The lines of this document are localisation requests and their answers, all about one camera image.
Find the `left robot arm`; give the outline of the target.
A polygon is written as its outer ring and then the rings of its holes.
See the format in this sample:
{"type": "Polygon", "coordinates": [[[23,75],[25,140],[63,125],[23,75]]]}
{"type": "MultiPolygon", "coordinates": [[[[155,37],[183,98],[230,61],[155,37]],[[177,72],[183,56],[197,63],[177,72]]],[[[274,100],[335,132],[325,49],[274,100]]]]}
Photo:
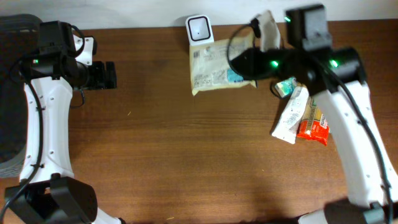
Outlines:
{"type": "Polygon", "coordinates": [[[24,223],[122,223],[98,206],[94,188],[76,180],[68,118],[74,91],[117,87],[113,62],[94,61],[97,43],[66,22],[39,25],[37,48],[16,61],[27,100],[27,144],[19,184],[4,210],[24,223]]]}

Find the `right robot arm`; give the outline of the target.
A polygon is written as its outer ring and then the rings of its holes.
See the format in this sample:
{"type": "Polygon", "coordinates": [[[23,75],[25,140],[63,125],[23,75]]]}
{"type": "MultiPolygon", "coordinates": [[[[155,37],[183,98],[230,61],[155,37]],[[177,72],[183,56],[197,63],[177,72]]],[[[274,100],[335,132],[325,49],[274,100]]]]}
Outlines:
{"type": "Polygon", "coordinates": [[[245,80],[294,77],[305,85],[327,120],[345,174],[348,195],[286,223],[392,223],[397,220],[397,173],[374,119],[363,63],[352,48],[335,50],[323,4],[285,12],[289,47],[271,13],[248,27],[261,40],[230,68],[245,80]]]}

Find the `Kleenex tissue pack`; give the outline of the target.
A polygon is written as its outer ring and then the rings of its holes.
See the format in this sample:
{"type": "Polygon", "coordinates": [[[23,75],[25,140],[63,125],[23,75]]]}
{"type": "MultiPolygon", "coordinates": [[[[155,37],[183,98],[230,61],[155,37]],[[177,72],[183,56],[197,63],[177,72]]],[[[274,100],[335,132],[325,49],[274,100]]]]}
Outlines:
{"type": "Polygon", "coordinates": [[[294,92],[294,89],[296,88],[296,86],[297,86],[296,78],[290,77],[286,80],[276,83],[274,85],[274,88],[275,88],[277,94],[281,98],[285,98],[287,96],[290,96],[294,92]]]}

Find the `cream snack bag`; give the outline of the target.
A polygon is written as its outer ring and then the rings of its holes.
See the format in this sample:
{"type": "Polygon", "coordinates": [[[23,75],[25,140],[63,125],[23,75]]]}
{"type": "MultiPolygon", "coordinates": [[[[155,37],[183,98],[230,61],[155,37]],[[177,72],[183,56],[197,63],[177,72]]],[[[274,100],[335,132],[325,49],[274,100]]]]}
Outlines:
{"type": "Polygon", "coordinates": [[[229,40],[217,40],[203,45],[191,46],[190,55],[190,81],[192,95],[200,91],[219,90],[225,88],[240,88],[242,86],[257,86],[254,80],[247,81],[230,67],[226,52],[229,57],[235,58],[252,46],[254,34],[235,38],[231,45],[229,40]]]}

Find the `white tube with bamboo print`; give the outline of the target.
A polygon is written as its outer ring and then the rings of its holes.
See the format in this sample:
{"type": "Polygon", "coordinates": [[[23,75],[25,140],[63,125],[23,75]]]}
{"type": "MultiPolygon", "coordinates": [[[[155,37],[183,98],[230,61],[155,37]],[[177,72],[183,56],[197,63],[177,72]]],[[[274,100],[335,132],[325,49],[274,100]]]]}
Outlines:
{"type": "Polygon", "coordinates": [[[271,135],[290,144],[295,144],[297,131],[305,112],[309,92],[305,86],[297,86],[284,108],[271,135]]]}

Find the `orange spaghetti packet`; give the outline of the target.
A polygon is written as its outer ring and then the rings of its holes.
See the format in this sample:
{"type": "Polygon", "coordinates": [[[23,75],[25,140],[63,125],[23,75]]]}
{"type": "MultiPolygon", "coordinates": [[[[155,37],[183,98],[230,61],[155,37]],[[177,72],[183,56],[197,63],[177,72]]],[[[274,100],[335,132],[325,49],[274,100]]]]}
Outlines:
{"type": "Polygon", "coordinates": [[[330,128],[324,114],[319,109],[313,97],[310,96],[299,124],[297,137],[317,141],[326,146],[329,131],[330,128]]]}

